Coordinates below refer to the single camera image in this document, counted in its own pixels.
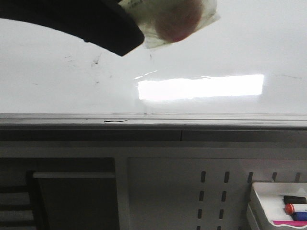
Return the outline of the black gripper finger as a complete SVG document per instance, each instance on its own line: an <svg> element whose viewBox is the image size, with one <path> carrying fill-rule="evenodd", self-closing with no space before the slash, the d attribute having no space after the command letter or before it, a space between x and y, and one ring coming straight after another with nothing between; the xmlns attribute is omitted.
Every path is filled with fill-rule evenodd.
<svg viewBox="0 0 307 230"><path fill-rule="evenodd" d="M117 0L2 0L0 17L55 29L121 57L145 40Z"/></svg>

